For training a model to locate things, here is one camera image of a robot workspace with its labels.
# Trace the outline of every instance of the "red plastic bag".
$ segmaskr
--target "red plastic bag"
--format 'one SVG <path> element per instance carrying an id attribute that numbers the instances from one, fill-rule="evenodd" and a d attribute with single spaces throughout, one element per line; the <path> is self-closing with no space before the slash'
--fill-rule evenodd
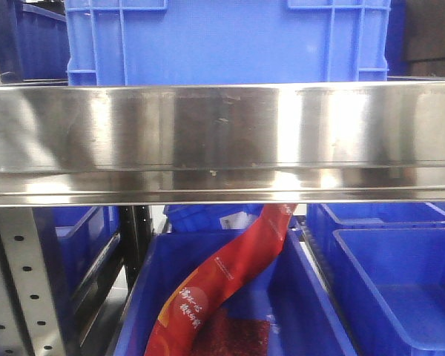
<path id="1" fill-rule="evenodd" d="M 295 204 L 265 205 L 240 236 L 196 268 L 168 298 L 145 356 L 189 356 L 203 323 L 282 251 Z"/>

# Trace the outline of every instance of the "storage rack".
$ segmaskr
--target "storage rack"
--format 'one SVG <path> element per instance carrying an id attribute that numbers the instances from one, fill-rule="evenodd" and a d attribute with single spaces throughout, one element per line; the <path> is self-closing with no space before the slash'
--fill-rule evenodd
<path id="1" fill-rule="evenodd" d="M 0 62 L 0 83 L 0 355 L 113 354 L 146 204 L 445 200 L 445 81 L 67 88 Z M 121 206 L 73 295 L 57 205 Z"/>

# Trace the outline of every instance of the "red granules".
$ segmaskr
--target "red granules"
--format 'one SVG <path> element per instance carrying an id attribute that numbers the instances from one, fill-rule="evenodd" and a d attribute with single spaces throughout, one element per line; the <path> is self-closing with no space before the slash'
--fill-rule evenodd
<path id="1" fill-rule="evenodd" d="M 228 317 L 218 309 L 196 336 L 191 356 L 266 356 L 270 323 Z"/>

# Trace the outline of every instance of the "blue plastic bin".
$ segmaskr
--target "blue plastic bin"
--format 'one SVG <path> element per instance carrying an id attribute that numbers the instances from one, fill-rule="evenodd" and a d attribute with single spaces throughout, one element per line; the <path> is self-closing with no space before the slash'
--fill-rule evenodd
<path id="1" fill-rule="evenodd" d="M 172 231 L 217 231 L 247 228 L 262 208 L 263 204 L 167 205 L 163 213 Z"/>
<path id="2" fill-rule="evenodd" d="M 445 229 L 334 235 L 334 295 L 363 354 L 445 355 Z"/>
<path id="3" fill-rule="evenodd" d="M 384 80 L 390 0 L 65 0 L 73 85 Z"/>
<path id="4" fill-rule="evenodd" d="M 306 224 L 317 258 L 329 266 L 334 230 L 445 228 L 445 211 L 428 202 L 310 204 Z"/>
<path id="5" fill-rule="evenodd" d="M 114 354 L 142 356 L 156 317 L 174 289 L 238 234 L 240 231 L 157 236 L 133 290 Z M 268 356 L 356 355 L 292 231 L 277 260 L 225 307 L 232 317 L 271 322 Z"/>
<path id="6" fill-rule="evenodd" d="M 406 0 L 392 0 L 391 13 L 386 40 L 386 59 L 389 63 L 389 75 L 406 76 L 409 63 L 403 55 L 406 29 Z"/>
<path id="7" fill-rule="evenodd" d="M 8 0 L 24 79 L 66 79 L 70 58 L 66 18 L 21 0 Z"/>
<path id="8" fill-rule="evenodd" d="M 119 227 L 114 207 L 54 208 L 56 234 L 71 293 Z"/>

